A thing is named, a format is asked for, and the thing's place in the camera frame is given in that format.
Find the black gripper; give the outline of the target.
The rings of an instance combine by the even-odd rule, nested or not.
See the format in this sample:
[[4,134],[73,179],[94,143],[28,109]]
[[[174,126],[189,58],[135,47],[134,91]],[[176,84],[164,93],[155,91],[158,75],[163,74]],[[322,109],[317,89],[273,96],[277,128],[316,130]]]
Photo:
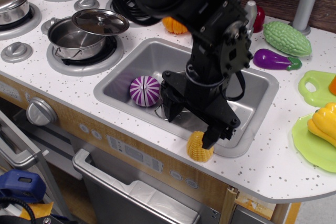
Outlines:
[[210,149],[219,138],[231,139],[240,119],[229,106],[229,101],[241,99],[228,97],[226,90],[233,74],[241,83],[241,70],[227,64],[218,82],[205,84],[191,77],[194,73],[188,64],[185,71],[177,73],[165,70],[162,73],[161,95],[165,117],[172,122],[183,108],[190,110],[204,121],[208,128],[202,138],[202,148]]

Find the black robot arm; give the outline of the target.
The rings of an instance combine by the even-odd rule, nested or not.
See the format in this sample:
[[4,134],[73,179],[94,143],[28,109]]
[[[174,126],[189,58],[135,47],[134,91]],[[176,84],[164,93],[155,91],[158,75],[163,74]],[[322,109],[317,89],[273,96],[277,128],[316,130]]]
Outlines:
[[220,138],[230,139],[240,120],[228,105],[226,89],[232,75],[242,88],[242,70],[252,54],[247,32],[246,11],[237,0],[135,0],[148,18],[139,20],[122,0],[114,0],[118,10],[132,22],[150,26],[172,17],[186,26],[193,38],[192,53],[184,74],[163,73],[160,93],[169,121],[188,109],[208,128],[202,143],[211,148]]

